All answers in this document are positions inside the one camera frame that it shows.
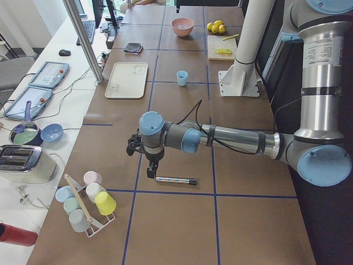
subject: blue joint cap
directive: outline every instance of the blue joint cap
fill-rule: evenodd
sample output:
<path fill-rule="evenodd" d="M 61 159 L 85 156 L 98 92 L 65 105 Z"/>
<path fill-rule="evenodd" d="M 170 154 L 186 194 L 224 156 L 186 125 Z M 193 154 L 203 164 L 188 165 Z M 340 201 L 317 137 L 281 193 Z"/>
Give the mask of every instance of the blue joint cap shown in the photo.
<path fill-rule="evenodd" d="M 140 132 L 143 135 L 154 135 L 159 132 L 163 125 L 163 117 L 158 112 L 146 112 L 140 117 Z"/>
<path fill-rule="evenodd" d="M 350 0 L 307 0 L 307 3 L 316 12 L 327 15 L 340 15 L 353 10 Z"/>
<path fill-rule="evenodd" d="M 281 32 L 284 43 L 302 43 L 303 40 L 296 33 Z"/>
<path fill-rule="evenodd" d="M 196 153 L 200 144 L 201 132 L 193 128 L 186 131 L 181 140 L 181 150 L 185 153 Z"/>
<path fill-rule="evenodd" d="M 352 170 L 352 160 L 342 147 L 323 145 L 306 152 L 299 159 L 297 169 L 305 181 L 329 187 L 348 177 Z"/>

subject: napkin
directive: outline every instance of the napkin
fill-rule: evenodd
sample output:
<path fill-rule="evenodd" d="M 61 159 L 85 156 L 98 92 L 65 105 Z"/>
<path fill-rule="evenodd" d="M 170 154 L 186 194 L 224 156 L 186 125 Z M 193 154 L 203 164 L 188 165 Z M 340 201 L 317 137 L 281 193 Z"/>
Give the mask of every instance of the napkin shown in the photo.
<path fill-rule="evenodd" d="M 130 54 L 139 54 L 143 49 L 141 43 L 128 43 L 124 48 L 124 52 L 128 52 Z"/>

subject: bowl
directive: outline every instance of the bowl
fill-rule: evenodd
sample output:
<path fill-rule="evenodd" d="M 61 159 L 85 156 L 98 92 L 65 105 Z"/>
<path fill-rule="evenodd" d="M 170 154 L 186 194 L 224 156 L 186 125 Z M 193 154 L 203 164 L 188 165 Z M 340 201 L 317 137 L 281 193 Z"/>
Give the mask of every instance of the bowl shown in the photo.
<path fill-rule="evenodd" d="M 64 130 L 60 124 L 53 123 L 42 130 L 40 137 L 43 139 L 43 141 L 57 142 L 61 139 L 63 132 Z"/>
<path fill-rule="evenodd" d="M 188 36 L 194 28 L 194 21 L 190 18 L 176 18 L 172 21 L 174 33 L 179 37 Z"/>

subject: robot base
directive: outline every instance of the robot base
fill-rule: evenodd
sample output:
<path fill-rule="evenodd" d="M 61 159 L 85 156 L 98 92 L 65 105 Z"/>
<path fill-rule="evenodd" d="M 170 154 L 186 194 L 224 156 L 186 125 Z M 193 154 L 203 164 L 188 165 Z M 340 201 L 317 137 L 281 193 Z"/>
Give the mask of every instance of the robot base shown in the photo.
<path fill-rule="evenodd" d="M 256 86 L 255 70 L 249 78 L 249 82 L 244 87 L 245 71 L 243 78 L 239 82 L 232 82 L 233 65 L 228 71 L 219 71 L 218 80 L 220 82 L 220 92 L 222 97 L 258 97 L 260 96 L 259 89 Z"/>

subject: monitor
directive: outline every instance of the monitor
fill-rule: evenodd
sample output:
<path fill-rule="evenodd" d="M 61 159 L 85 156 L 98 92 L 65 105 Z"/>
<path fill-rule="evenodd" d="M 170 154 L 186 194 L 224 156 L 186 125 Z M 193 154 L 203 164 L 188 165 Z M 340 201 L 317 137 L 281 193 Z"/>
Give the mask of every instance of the monitor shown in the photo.
<path fill-rule="evenodd" d="M 105 5 L 103 0 L 92 0 L 92 7 L 94 13 L 95 28 L 98 29 Z"/>
<path fill-rule="evenodd" d="M 115 18 L 115 5 L 113 0 L 106 0 L 106 5 L 108 6 L 110 19 L 106 19 L 107 21 L 112 22 L 114 27 L 117 27 L 116 18 Z"/>
<path fill-rule="evenodd" d="M 84 14 L 84 10 L 80 0 L 75 0 L 75 4 L 79 14 Z"/>

